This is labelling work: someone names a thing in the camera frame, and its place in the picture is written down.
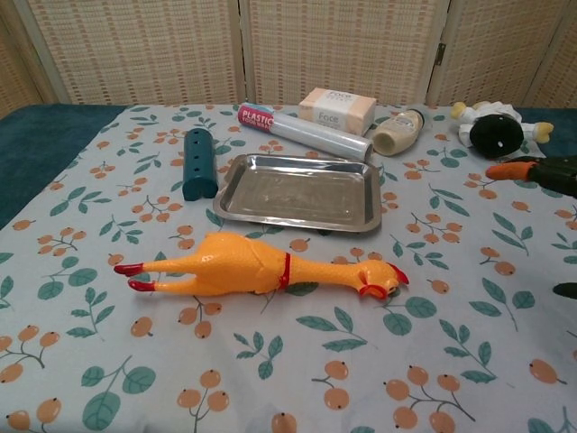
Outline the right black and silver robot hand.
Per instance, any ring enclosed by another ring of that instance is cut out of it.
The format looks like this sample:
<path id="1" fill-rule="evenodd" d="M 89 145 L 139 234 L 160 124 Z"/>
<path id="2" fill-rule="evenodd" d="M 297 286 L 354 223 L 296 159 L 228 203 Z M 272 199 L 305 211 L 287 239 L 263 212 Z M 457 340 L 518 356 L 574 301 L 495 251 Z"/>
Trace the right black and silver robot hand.
<path id="1" fill-rule="evenodd" d="M 485 170 L 491 180 L 535 182 L 540 187 L 576 198 L 576 156 L 522 156 Z"/>

